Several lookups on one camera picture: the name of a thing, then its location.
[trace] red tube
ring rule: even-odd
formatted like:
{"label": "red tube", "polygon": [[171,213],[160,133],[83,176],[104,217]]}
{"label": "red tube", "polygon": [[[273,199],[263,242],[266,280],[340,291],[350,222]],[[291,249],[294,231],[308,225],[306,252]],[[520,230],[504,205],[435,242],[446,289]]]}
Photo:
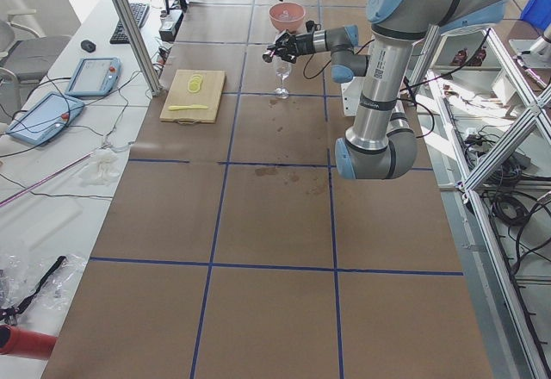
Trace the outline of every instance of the red tube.
{"label": "red tube", "polygon": [[19,327],[0,326],[0,355],[47,360],[58,338]]}

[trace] keyboard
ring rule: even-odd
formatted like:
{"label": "keyboard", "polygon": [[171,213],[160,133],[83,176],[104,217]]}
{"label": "keyboard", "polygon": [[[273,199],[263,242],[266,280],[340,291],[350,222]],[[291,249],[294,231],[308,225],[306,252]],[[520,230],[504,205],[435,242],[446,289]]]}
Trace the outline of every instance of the keyboard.
{"label": "keyboard", "polygon": [[[144,3],[130,3],[130,10],[134,16],[134,20],[139,28],[142,28],[147,20],[147,12],[149,11],[149,4]],[[122,22],[117,23],[117,27],[109,40],[112,45],[130,43],[128,36],[122,27]]]}

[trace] wooden cutting board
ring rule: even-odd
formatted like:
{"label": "wooden cutting board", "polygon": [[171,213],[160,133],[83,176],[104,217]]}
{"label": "wooden cutting board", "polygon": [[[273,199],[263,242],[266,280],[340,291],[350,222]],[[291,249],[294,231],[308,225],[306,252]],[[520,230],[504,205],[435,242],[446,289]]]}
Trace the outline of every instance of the wooden cutting board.
{"label": "wooden cutting board", "polygon": [[[203,76],[201,90],[196,93],[188,91],[188,81],[195,75]],[[220,96],[226,73],[224,71],[190,71],[180,69],[170,86],[159,119],[164,122],[205,122],[214,123],[220,105]],[[205,105],[208,109],[169,110],[169,106]]]}

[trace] computer mouse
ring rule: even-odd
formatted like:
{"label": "computer mouse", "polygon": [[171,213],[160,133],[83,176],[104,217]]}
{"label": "computer mouse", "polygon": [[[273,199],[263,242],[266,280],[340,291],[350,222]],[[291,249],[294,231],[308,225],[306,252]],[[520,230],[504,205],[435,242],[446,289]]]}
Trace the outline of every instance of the computer mouse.
{"label": "computer mouse", "polygon": [[90,40],[81,41],[80,47],[88,53],[92,53],[96,50],[96,44]]}

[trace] blue box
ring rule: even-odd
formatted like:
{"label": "blue box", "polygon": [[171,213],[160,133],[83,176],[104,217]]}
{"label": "blue box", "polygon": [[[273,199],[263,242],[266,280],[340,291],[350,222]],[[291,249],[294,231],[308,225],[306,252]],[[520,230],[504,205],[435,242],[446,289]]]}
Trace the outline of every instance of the blue box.
{"label": "blue box", "polygon": [[545,30],[551,23],[551,0],[529,0],[520,15],[520,20]]}

